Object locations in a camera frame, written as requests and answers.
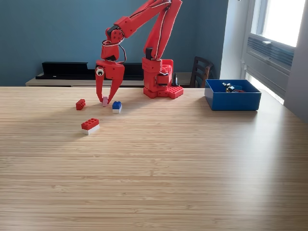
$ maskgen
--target window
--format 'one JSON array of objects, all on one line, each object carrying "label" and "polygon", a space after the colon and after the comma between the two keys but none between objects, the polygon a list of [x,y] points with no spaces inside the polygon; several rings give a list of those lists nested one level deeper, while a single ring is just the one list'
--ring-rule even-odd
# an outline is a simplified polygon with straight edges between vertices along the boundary
[{"label": "window", "polygon": [[260,81],[258,81],[256,78],[254,78],[250,74],[246,74],[246,79],[254,85],[259,90],[265,90],[268,94],[270,94],[272,97],[274,97],[278,102],[280,102],[282,105],[284,104],[283,98],[279,97],[277,94],[275,94],[272,90],[270,90],[268,87],[266,87],[264,84],[262,84]]},{"label": "window", "polygon": [[305,0],[256,0],[252,33],[296,47]]},{"label": "window", "polygon": [[250,0],[242,79],[249,73],[284,99],[305,4],[308,0]]}]

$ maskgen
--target red lego brick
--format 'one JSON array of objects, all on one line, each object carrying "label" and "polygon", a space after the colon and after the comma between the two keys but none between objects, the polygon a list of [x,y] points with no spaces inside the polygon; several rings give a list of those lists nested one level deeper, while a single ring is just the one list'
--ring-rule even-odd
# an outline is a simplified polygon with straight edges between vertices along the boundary
[{"label": "red lego brick", "polygon": [[158,97],[169,97],[169,91],[168,90],[159,91]]},{"label": "red lego brick", "polygon": [[84,130],[90,130],[99,124],[100,124],[100,121],[98,119],[92,118],[84,122],[83,124],[81,124],[81,128]]},{"label": "red lego brick", "polygon": [[169,91],[169,98],[175,99],[182,94],[184,94],[184,88],[183,87],[168,87]]},{"label": "red lego brick", "polygon": [[78,111],[82,110],[85,106],[86,106],[86,101],[85,101],[85,100],[79,100],[79,101],[76,103],[76,109],[77,109]]},{"label": "red lego brick", "polygon": [[147,89],[146,87],[143,88],[143,93],[144,93],[145,95],[147,95],[148,97],[150,97],[151,99],[154,99],[154,98],[157,97],[157,92],[152,92],[152,91],[150,91],[149,89]]}]

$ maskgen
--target blue lego brick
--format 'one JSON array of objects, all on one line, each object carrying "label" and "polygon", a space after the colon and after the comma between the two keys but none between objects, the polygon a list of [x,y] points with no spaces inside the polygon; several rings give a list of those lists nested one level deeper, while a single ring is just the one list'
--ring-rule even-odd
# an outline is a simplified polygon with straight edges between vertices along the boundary
[{"label": "blue lego brick", "polygon": [[120,110],[121,105],[122,104],[120,101],[119,102],[115,101],[114,104],[112,105],[112,109]]}]

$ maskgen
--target white wall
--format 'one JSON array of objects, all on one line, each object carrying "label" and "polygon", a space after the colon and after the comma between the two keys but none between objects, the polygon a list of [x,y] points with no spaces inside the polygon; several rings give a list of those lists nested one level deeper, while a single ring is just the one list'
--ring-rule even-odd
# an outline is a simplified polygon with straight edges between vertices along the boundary
[{"label": "white wall", "polygon": [[308,123],[308,0],[306,0],[284,105]]},{"label": "white wall", "polygon": [[220,79],[240,79],[249,1],[229,0]]}]

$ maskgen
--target wire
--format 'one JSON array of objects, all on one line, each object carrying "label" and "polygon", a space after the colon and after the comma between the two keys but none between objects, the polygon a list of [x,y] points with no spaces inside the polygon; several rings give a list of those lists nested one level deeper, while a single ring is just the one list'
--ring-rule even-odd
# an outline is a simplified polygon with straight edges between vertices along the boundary
[{"label": "wire", "polygon": [[164,14],[164,17],[163,17],[163,21],[162,21],[162,24],[161,24],[161,27],[160,27],[160,31],[159,31],[159,40],[158,40],[158,46],[157,46],[156,55],[155,55],[156,59],[157,59],[157,56],[158,56],[158,50],[159,50],[159,46],[160,46],[160,41],[162,39],[162,32],[163,32],[164,23],[165,23],[165,17],[166,17],[166,14],[167,14],[168,10],[169,10],[169,8],[166,9],[166,11],[165,11],[165,14]]},{"label": "wire", "polygon": [[143,9],[142,11],[139,11],[139,12],[133,14],[133,15],[130,16],[129,18],[136,17],[137,15],[141,14],[142,12],[144,12],[145,10],[147,10],[148,8],[156,8],[156,7],[158,7],[158,6],[165,5],[165,4],[171,4],[171,3],[172,3],[171,0],[168,0],[168,1],[165,1],[165,2],[163,2],[163,3],[154,5],[154,6],[148,6],[147,8]]},{"label": "wire", "polygon": [[103,46],[104,46],[104,47],[113,47],[113,46],[120,45],[123,41],[124,41],[124,37],[122,38],[121,41],[119,41],[119,42],[117,42],[117,43],[111,43],[111,41],[109,41],[109,40],[104,40],[104,41],[103,41]]},{"label": "wire", "polygon": [[117,63],[118,63],[118,64],[123,64],[123,63],[125,63],[126,60],[127,60],[126,51],[125,51],[125,49],[124,49],[121,45],[119,45],[119,47],[122,48],[122,50],[123,50],[123,53],[124,53],[124,61],[117,62]]}]

